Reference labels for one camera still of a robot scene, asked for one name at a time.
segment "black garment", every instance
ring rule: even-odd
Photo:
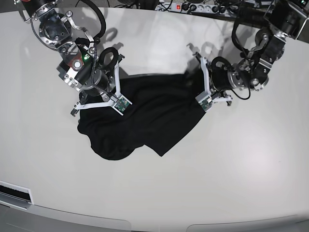
[[[121,80],[121,92],[133,104],[121,116],[111,107],[80,111],[78,131],[107,160],[121,160],[147,145],[163,156],[204,116],[195,100],[203,75],[145,76]],[[101,102],[95,97],[89,102]]]

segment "black cloth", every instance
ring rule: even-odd
[[[121,92],[133,104],[121,116],[111,107],[80,111],[78,131],[107,160],[121,160],[146,145],[163,156],[204,116],[195,100],[203,75],[161,75],[121,80]],[[87,103],[101,102],[94,97]]]

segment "white table surface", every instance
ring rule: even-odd
[[[182,73],[192,43],[231,62],[232,23],[191,15],[103,9],[122,43],[129,75]],[[76,23],[98,32],[89,9]],[[127,220],[136,231],[309,215],[309,44],[288,39],[270,82],[249,101],[216,104],[164,157],[138,148],[107,161],[70,115],[78,93],[58,77],[58,53],[42,46],[17,12],[0,14],[0,180],[25,186],[36,205]],[[256,29],[239,28],[246,46]]]

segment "black fabric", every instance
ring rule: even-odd
[[[121,80],[121,92],[133,104],[121,116],[111,107],[81,110],[78,131],[107,160],[121,160],[147,145],[163,156],[204,116],[195,100],[203,75],[145,76]],[[87,103],[101,102],[92,98]]]

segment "vent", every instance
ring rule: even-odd
[[[0,203],[27,210],[34,204],[28,188],[0,181]]]

